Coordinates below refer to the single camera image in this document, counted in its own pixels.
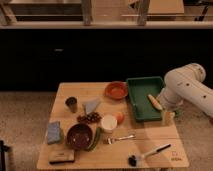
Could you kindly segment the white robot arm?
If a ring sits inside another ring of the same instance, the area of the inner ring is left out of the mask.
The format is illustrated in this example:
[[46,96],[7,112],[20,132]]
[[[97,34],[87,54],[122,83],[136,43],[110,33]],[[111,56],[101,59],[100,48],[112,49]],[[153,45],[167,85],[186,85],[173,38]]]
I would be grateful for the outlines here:
[[170,70],[164,76],[165,87],[157,100],[167,111],[175,111],[187,100],[203,111],[213,125],[213,89],[203,83],[205,78],[206,71],[198,63]]

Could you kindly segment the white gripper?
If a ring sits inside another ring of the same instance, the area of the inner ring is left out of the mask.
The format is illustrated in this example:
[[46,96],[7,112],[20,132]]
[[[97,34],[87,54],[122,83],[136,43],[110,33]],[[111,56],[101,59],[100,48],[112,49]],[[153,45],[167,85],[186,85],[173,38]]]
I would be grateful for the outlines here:
[[168,120],[168,112],[169,113],[169,124],[174,123],[174,117],[175,115],[178,116],[180,111],[179,111],[179,104],[171,104],[169,102],[162,102],[161,106],[166,110],[162,112],[162,125],[166,126],[167,125],[167,120]]

